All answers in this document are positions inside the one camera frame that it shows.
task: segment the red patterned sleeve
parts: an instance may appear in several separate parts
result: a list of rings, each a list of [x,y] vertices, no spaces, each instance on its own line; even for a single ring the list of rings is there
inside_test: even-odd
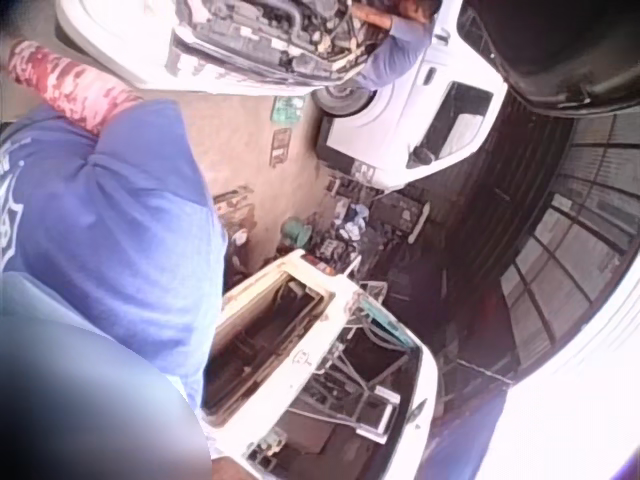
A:
[[[142,101],[112,75],[32,41],[14,45],[8,70],[17,83],[35,89],[53,108],[96,135],[116,113]]]

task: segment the mechanic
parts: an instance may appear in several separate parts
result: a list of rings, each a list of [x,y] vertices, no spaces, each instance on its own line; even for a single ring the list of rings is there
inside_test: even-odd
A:
[[[15,37],[0,68],[46,102],[0,138],[0,274],[20,276],[27,307],[53,299],[150,362],[197,411],[227,240],[177,104]]]
[[[389,32],[360,73],[343,85],[378,90],[411,70],[431,45],[442,0],[378,0],[379,9],[354,3],[352,15]]]

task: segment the wheel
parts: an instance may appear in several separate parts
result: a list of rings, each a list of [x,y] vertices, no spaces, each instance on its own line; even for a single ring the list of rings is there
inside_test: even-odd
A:
[[[375,94],[364,88],[336,85],[313,91],[311,98],[332,117],[348,117],[367,108]]]
[[[56,39],[65,47],[70,48],[71,50],[82,55],[89,55],[80,45],[74,42],[74,40],[67,34],[67,32],[64,31],[64,28],[62,28],[62,25],[60,25],[60,22],[58,20],[56,20],[56,23],[53,27],[53,32]]]

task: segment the garage floor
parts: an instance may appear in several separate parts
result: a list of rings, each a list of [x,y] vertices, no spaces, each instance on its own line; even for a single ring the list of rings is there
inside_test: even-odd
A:
[[[22,33],[56,52],[86,61],[54,36],[55,0],[31,0],[20,14]],[[2,120],[14,120],[39,103],[37,96],[2,78]],[[280,225],[289,216],[306,218],[318,212],[329,218],[333,202],[326,194],[329,171],[313,148],[320,115],[311,100],[293,128],[288,159],[269,166],[273,131],[273,97],[214,96],[198,93],[149,92],[151,98],[169,97],[180,104],[196,161],[212,195],[240,186],[253,190],[255,228],[249,236],[249,268],[256,269],[273,255]]]

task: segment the car engine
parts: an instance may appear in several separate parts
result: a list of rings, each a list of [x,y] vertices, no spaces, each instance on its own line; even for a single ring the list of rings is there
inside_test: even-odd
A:
[[[332,85],[354,75],[381,32],[351,15],[352,0],[177,0],[207,61],[269,83]]]

